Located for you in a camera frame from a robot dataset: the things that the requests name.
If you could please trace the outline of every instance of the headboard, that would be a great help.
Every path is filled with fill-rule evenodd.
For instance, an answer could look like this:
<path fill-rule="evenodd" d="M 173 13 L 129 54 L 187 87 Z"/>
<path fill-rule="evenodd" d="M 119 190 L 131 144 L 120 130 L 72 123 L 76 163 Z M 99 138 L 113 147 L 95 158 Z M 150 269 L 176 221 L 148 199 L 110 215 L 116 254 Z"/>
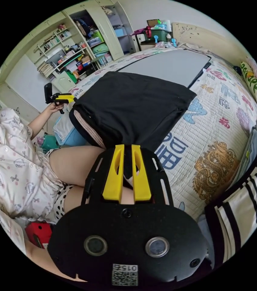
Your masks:
<path fill-rule="evenodd" d="M 249 56 L 241 45 L 210 30 L 177 22 L 172 23 L 172 30 L 177 42 L 202 46 L 233 65 L 239 66 Z"/>

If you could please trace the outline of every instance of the qr code sticker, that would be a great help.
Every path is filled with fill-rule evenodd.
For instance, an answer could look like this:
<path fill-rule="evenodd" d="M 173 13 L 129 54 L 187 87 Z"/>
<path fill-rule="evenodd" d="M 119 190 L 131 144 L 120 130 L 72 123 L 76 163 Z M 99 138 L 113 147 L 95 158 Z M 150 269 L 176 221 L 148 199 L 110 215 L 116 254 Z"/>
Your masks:
<path fill-rule="evenodd" d="M 137 265 L 113 264 L 112 285 L 114 286 L 138 286 Z"/>

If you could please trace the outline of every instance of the bedspread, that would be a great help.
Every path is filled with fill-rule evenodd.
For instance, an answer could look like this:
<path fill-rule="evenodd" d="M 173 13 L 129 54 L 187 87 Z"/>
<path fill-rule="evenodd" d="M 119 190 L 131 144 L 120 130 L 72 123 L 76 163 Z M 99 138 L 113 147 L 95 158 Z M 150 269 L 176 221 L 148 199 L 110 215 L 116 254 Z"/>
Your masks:
<path fill-rule="evenodd" d="M 156 47 L 124 57 L 85 78 L 70 93 L 79 98 L 106 72 L 172 49 L 176 48 Z M 257 119 L 257 104 L 245 81 L 228 62 L 207 54 L 211 66 L 190 88 L 197 96 L 155 152 L 169 178 L 174 205 L 195 220 L 232 178 Z"/>

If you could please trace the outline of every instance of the hand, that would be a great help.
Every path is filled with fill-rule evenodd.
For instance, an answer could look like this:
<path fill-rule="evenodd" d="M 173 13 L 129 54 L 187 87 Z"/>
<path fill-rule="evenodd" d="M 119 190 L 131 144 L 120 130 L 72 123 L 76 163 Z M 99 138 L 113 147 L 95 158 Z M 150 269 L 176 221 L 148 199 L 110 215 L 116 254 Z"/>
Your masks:
<path fill-rule="evenodd" d="M 55 113 L 61 109 L 64 108 L 64 104 L 60 104 L 59 102 L 57 102 L 57 105 L 53 102 L 51 103 L 48 107 L 47 110 L 49 111 L 49 113 Z"/>

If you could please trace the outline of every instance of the black and white striped cloth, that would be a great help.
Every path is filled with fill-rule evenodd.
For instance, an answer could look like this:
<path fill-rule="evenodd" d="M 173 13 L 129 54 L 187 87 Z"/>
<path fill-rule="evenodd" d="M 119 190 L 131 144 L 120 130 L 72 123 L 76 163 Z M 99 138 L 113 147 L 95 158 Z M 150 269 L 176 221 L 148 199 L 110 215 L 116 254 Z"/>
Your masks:
<path fill-rule="evenodd" d="M 243 177 L 205 208 L 215 268 L 229 260 L 257 228 L 257 156 Z"/>

